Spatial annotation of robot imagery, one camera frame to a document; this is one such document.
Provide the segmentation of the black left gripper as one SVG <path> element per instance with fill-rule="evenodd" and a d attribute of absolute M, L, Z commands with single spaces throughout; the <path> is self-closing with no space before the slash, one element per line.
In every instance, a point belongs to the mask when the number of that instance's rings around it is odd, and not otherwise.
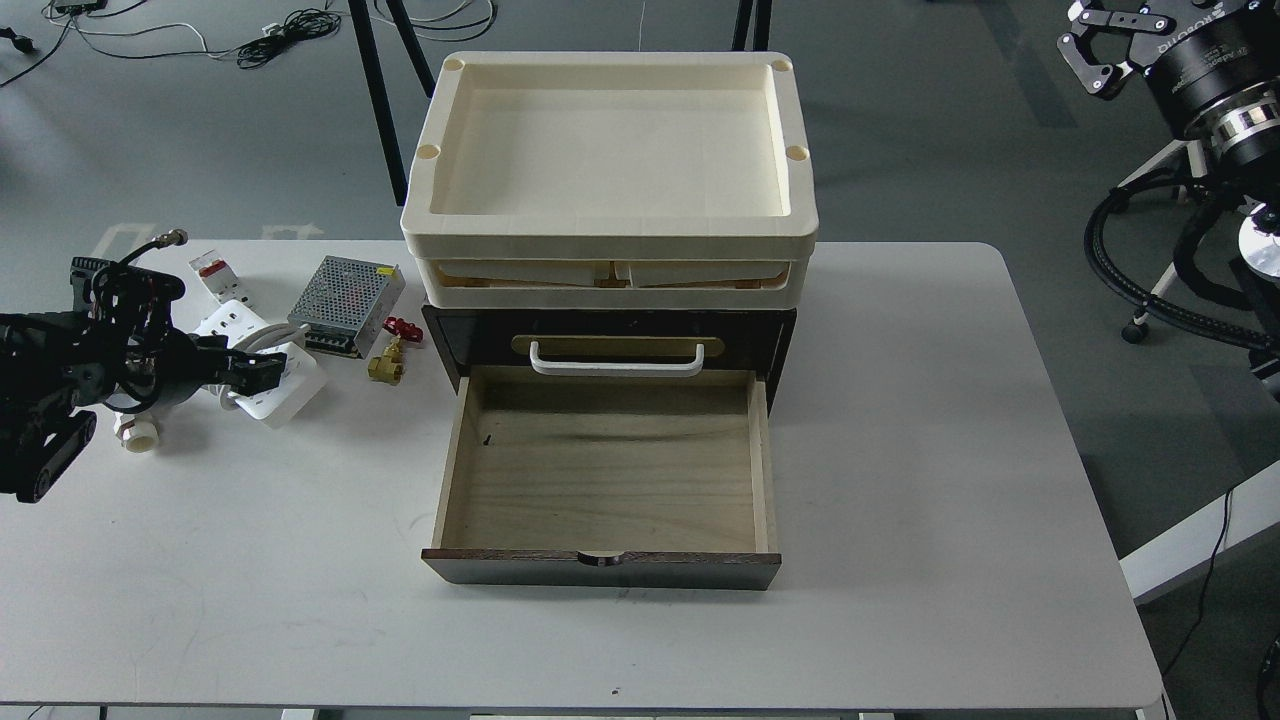
<path fill-rule="evenodd" d="M 81 406 L 141 413 L 180 404 L 201 386 L 255 396 L 282 383 L 287 354 L 234 350 L 225 336 L 173 325 L 172 305 L 186 295 L 175 275 L 78 256 L 70 284 L 79 334 L 67 375 Z"/>

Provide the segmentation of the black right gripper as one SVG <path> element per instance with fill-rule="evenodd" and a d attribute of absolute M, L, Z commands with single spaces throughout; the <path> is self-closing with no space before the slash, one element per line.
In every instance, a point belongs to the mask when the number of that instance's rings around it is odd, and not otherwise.
<path fill-rule="evenodd" d="M 1277 78 L 1276 1 L 1073 1 L 1068 19 L 1059 51 L 1084 91 L 1110 100 L 1143 74 L 1179 140 L 1224 99 Z"/>

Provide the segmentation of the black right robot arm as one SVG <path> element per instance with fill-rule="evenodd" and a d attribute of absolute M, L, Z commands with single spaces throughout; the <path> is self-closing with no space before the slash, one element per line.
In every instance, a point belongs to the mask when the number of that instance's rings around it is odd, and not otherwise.
<path fill-rule="evenodd" d="M 1277 393 L 1277 4 L 1275 1 L 1144 1 L 1134 12 L 1075 1 L 1057 47 L 1092 96 L 1111 99 L 1133 76 L 1144 79 L 1175 145 L 1199 145 L 1203 170 L 1178 174 L 1148 163 L 1094 208 L 1083 250 L 1094 274 L 1134 309 L 1123 338 L 1146 336 L 1143 320 L 1249 354 L 1252 374 Z M 1105 224 L 1146 191 L 1181 187 L 1201 204 L 1172 249 L 1170 272 L 1196 296 L 1251 313 L 1258 331 L 1194 313 L 1125 275 L 1105 247 Z M 1197 265 L 1202 238 L 1247 200 L 1229 266 L 1233 284 Z"/>

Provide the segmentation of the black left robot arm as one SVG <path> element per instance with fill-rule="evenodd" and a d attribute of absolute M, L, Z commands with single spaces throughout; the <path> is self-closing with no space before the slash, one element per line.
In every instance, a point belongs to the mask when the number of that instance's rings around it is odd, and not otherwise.
<path fill-rule="evenodd" d="M 141 414 L 205 386 L 253 396 L 280 384 L 283 352 L 247 354 L 172 323 L 184 283 L 97 258 L 70 265 L 73 307 L 6 313 L 1 351 L 1 489 L 38 502 L 92 439 L 93 406 Z"/>

